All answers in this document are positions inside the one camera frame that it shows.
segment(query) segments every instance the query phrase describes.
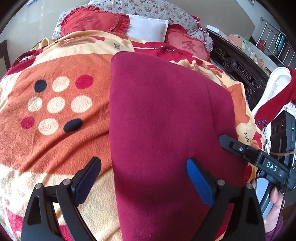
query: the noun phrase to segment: blue gripper pad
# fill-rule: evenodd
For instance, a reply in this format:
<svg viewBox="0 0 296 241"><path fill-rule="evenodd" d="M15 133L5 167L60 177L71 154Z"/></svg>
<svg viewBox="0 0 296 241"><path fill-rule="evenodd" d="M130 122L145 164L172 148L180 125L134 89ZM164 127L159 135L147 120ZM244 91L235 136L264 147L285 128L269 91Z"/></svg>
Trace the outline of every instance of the blue gripper pad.
<svg viewBox="0 0 296 241"><path fill-rule="evenodd" d="M202 202L212 208L215 203L213 198L214 191L203 176L203 171L197 166L196 160L189 159L186 164L186 170Z"/></svg>
<svg viewBox="0 0 296 241"><path fill-rule="evenodd" d="M79 204L85 202L92 186L94 185L98 175L100 174L101 167L101 160L97 157L93 157L83 170L79 170L77 172L76 175L80 179L74 190L74 204L77 207Z"/></svg>

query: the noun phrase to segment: white pillow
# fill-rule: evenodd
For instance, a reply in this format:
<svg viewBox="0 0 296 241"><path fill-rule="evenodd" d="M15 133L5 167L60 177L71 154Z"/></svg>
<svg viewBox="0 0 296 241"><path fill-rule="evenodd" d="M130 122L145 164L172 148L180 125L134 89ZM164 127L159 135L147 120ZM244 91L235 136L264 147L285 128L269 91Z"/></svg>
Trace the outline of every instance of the white pillow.
<svg viewBox="0 0 296 241"><path fill-rule="evenodd" d="M164 42L168 21L162 19L147 18L139 15L131 15L130 24L126 35L149 42Z"/></svg>

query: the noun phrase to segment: red cushion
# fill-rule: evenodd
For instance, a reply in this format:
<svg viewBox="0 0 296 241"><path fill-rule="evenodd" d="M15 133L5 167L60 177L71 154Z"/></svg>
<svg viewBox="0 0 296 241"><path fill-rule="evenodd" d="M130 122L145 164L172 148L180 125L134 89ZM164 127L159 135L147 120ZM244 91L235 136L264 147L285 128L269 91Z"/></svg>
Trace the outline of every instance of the red cushion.
<svg viewBox="0 0 296 241"><path fill-rule="evenodd" d="M245 184L247 163L218 141L237 136L231 95L197 71L142 53L114 55L111 75L110 147L123 240L188 241L209 207L186 161L195 157L216 179Z"/></svg>
<svg viewBox="0 0 296 241"><path fill-rule="evenodd" d="M62 35L76 31L99 30L125 34L129 26L129 16L124 13L101 11L88 5L72 10L61 23Z"/></svg>
<svg viewBox="0 0 296 241"><path fill-rule="evenodd" d="M209 60L209 53L203 42L197 38L190 37L179 24L173 24L168 27L165 42L178 49L186 50L200 59Z"/></svg>

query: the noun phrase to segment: screw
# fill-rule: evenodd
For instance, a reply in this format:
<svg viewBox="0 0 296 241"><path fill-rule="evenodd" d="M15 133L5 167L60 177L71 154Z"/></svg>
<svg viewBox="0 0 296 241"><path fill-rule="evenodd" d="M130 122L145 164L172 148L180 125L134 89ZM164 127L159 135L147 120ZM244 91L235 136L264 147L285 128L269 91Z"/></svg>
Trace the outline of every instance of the screw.
<svg viewBox="0 0 296 241"><path fill-rule="evenodd" d="M41 184L41 183L38 183L38 184L36 184L36 186L35 186L36 189L40 189L41 187L42 187L42 184Z"/></svg>
<svg viewBox="0 0 296 241"><path fill-rule="evenodd" d="M70 182L71 182L70 179L65 179L65 180L63 180L63 184L64 184L64 185L69 185Z"/></svg>
<svg viewBox="0 0 296 241"><path fill-rule="evenodd" d="M224 186L225 185L225 181L222 180L222 179L219 179L217 183L218 183L219 186Z"/></svg>
<svg viewBox="0 0 296 241"><path fill-rule="evenodd" d="M250 183L248 183L246 186L247 186L247 189L250 189L250 190L253 188L252 184Z"/></svg>

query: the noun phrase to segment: red heart-shaped pillow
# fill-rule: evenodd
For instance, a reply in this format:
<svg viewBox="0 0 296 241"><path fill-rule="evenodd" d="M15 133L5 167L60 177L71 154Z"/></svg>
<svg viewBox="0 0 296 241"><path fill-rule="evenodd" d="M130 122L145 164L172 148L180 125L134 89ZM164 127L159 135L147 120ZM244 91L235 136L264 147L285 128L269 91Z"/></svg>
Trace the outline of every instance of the red heart-shaped pillow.
<svg viewBox="0 0 296 241"><path fill-rule="evenodd" d="M186 50L202 60L209 60L209 53L203 42L190 37L186 30L178 24L170 25L165 36L165 42L178 49Z"/></svg>
<svg viewBox="0 0 296 241"><path fill-rule="evenodd" d="M125 34L129 26L129 16L124 13L101 11L88 5L72 10L61 23L62 35L76 31L99 30Z"/></svg>

